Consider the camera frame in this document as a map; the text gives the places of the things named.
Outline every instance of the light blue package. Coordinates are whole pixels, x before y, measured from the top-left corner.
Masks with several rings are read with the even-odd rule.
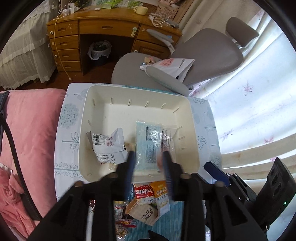
[[[159,153],[174,152],[172,136],[176,129],[145,122],[136,123],[136,170],[158,170],[156,158]]]

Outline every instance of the white plastic basket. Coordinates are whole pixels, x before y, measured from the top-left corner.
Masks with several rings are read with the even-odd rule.
[[[135,143],[136,121],[177,126],[173,141],[176,162],[184,172],[199,169],[198,145],[189,100],[184,96],[167,93],[94,85],[89,88],[84,103],[80,140],[79,170],[89,182],[98,181],[111,170],[102,170],[86,133],[110,135],[116,128],[123,128],[125,142]],[[133,183],[165,180],[156,170],[134,171]]]

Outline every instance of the red cookies package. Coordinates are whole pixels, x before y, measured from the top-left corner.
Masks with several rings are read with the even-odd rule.
[[[138,205],[155,203],[153,188],[148,183],[135,183],[134,189]]]

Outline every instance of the trash can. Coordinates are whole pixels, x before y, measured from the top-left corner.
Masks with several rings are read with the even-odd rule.
[[[87,54],[90,59],[93,60],[95,66],[101,66],[106,64],[107,58],[111,52],[111,47],[112,45],[107,40],[95,42],[89,46]]]

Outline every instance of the table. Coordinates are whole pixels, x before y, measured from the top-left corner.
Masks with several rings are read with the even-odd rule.
[[[88,88],[93,85],[111,84],[73,83],[69,85],[65,95],[57,128],[54,152],[54,180],[57,200],[63,196],[75,181],[82,180],[87,183],[79,171],[78,146],[84,101]],[[136,88],[134,86],[126,85],[116,86]],[[207,161],[212,161],[221,168],[221,153],[213,114],[207,100],[190,96],[188,97],[188,100],[191,105],[194,119],[195,130],[193,131],[195,131],[197,136],[200,160],[200,169],[192,170],[192,172],[198,172],[207,182],[213,183],[214,179],[203,169],[203,166]],[[77,115],[78,117],[70,120],[70,117],[67,116],[68,111],[75,113],[75,116]],[[170,241],[179,241],[181,235],[183,203],[179,202],[172,205],[171,209],[172,210],[162,216],[153,227],[139,222],[137,228],[131,231],[126,240],[147,238],[147,229],[149,228],[150,230],[165,236]]]
[[[148,15],[138,15],[127,8],[95,11],[94,6],[90,6],[59,18],[56,26],[55,23],[56,19],[49,21],[47,29],[57,69],[63,71],[62,62],[66,71],[82,71],[83,74],[91,66],[87,55],[89,46],[97,40],[109,40],[112,52],[116,52],[117,56],[140,52],[166,59],[170,55],[169,49],[164,43],[150,36],[146,29],[154,29],[169,36],[174,40],[173,45],[182,35],[176,28],[156,28]]]

